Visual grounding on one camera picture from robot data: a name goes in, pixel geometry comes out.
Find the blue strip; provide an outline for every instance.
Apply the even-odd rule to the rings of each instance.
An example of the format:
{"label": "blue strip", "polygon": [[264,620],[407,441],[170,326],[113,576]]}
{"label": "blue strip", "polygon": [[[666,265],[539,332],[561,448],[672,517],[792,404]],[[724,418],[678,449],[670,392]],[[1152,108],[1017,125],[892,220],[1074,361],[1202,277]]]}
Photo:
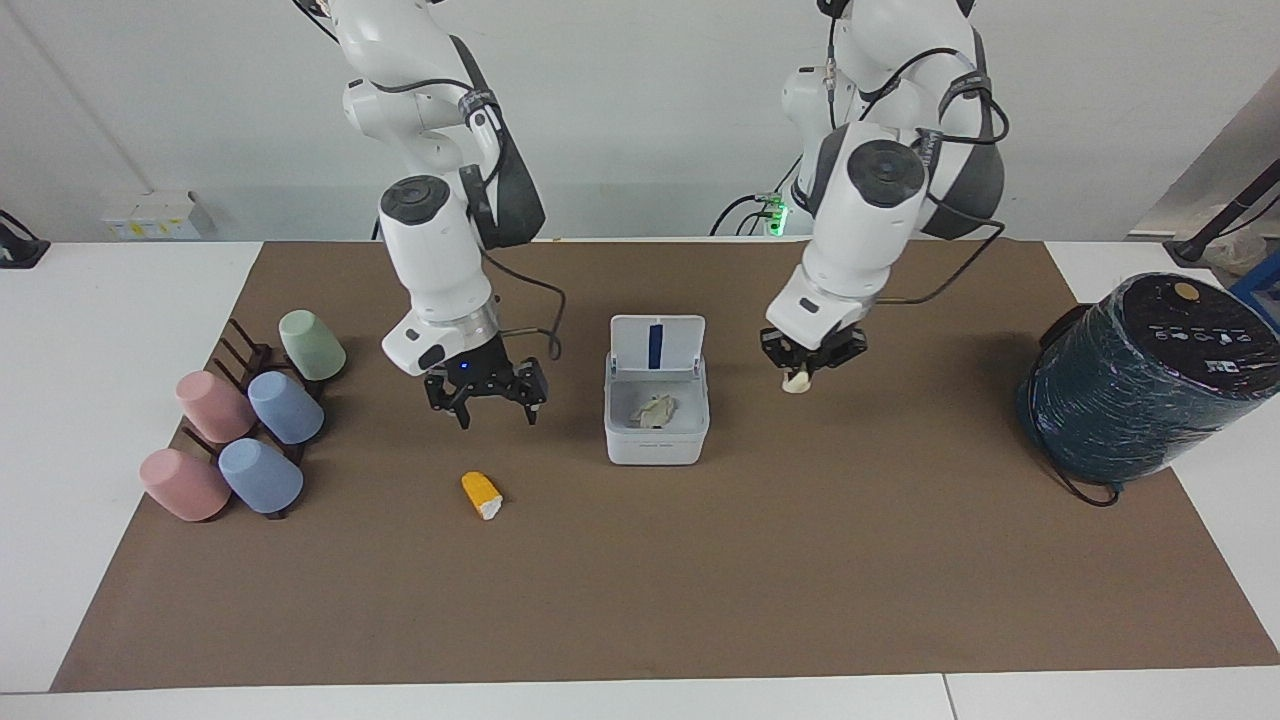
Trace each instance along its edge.
{"label": "blue strip", "polygon": [[662,369],[662,325],[649,325],[649,369]]}

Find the black lid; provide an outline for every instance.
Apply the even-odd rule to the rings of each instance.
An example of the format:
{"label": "black lid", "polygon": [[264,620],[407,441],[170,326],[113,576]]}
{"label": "black lid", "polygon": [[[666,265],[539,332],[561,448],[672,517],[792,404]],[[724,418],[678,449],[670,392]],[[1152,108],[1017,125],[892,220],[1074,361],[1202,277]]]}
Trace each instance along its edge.
{"label": "black lid", "polygon": [[449,200],[449,183],[435,176],[413,176],[387,188],[383,213],[406,225],[421,225],[435,218]]}
{"label": "black lid", "polygon": [[1124,329],[1170,373],[1230,396],[1280,383],[1280,340],[1229,292],[1175,274],[1142,275],[1123,295]]}
{"label": "black lid", "polygon": [[864,142],[849,154],[849,179],[863,200],[877,208],[896,208],[924,187],[924,163],[892,140]]}

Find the robotic arm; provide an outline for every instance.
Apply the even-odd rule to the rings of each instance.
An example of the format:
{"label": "robotic arm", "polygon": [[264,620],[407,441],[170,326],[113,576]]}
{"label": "robotic arm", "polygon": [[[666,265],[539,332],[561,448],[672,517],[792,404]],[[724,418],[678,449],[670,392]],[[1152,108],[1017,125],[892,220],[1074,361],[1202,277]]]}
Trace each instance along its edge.
{"label": "robotic arm", "polygon": [[[833,23],[831,58],[824,72],[794,73],[782,92],[804,141],[791,196],[814,217],[813,240],[765,313],[774,327],[760,333],[787,392],[867,348],[858,323],[913,232],[954,240],[998,225],[989,220],[1004,192],[996,142],[1009,128],[972,5],[818,1]],[[832,127],[837,105],[855,119]]]}
{"label": "robotic arm", "polygon": [[[431,4],[442,0],[430,0]],[[347,61],[362,76],[343,97],[347,119],[404,158],[412,174],[379,205],[387,251],[410,311],[383,340],[401,370],[426,375],[433,409],[466,429],[471,397],[500,396],[530,424],[547,401],[538,361],[512,365],[484,250],[532,240],[545,219],[497,96],[462,40],[413,0],[319,0]],[[466,127],[480,163],[439,131]]]}

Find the white table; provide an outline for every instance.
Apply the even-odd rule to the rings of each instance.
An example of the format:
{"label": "white table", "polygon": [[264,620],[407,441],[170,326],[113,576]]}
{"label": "white table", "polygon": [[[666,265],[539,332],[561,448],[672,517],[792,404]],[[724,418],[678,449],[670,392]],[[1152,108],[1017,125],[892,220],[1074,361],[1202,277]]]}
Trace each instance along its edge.
{"label": "white table", "polygon": [[[45,696],[179,419],[257,243],[58,245],[0,274],[0,717],[1274,719],[1280,667],[503,685],[215,688]],[[1050,246],[1073,292],[1174,265],[1156,245]],[[1208,273],[1198,277],[1211,279]],[[1280,402],[1175,464],[1280,637]]]}

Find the open container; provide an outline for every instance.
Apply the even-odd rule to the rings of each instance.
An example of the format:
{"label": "open container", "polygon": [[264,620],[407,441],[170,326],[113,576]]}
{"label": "open container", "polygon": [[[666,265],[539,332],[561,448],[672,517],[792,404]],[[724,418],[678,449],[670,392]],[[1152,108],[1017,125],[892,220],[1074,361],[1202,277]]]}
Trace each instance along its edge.
{"label": "open container", "polygon": [[[604,436],[617,465],[692,465],[710,427],[701,315],[616,315],[604,366]],[[634,418],[669,396],[675,413],[660,428]]]}

